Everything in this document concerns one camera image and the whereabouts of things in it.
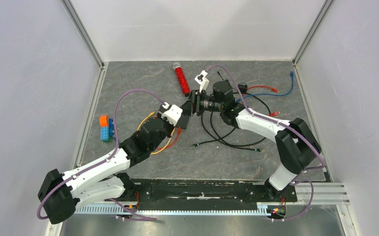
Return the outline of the black network switch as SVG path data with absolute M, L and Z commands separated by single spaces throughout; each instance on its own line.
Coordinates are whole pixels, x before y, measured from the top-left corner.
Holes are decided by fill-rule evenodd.
M 162 105 L 159 107 L 159 110 L 158 110 L 158 115 L 161 115 L 161 112 L 164 111 L 165 109 L 162 108 Z M 188 123 L 189 123 L 189 116 L 183 116 L 181 115 L 178 123 L 177 123 L 177 127 L 181 128 L 181 129 L 184 129 L 186 130 L 187 129 L 187 126 L 188 126 Z

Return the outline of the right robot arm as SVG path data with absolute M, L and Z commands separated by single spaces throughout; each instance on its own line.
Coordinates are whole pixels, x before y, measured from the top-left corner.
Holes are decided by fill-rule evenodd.
M 182 109 L 187 116 L 218 112 L 227 125 L 257 133 L 276 144 L 281 164 L 266 180 L 264 188 L 266 197 L 272 201 L 280 199 L 286 186 L 321 156 L 321 147 L 304 120 L 281 120 L 255 112 L 236 101 L 229 81 L 216 82 L 211 95 L 191 91 Z

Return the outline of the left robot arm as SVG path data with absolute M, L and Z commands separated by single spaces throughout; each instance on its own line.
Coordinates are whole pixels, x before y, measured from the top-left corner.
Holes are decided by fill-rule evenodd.
M 183 116 L 176 112 L 159 114 L 108 154 L 64 173 L 58 169 L 49 171 L 38 192 L 40 205 L 37 217 L 58 224 L 82 206 L 109 198 L 132 199 L 135 187 L 129 179 L 109 176 L 148 159 L 182 122 Z

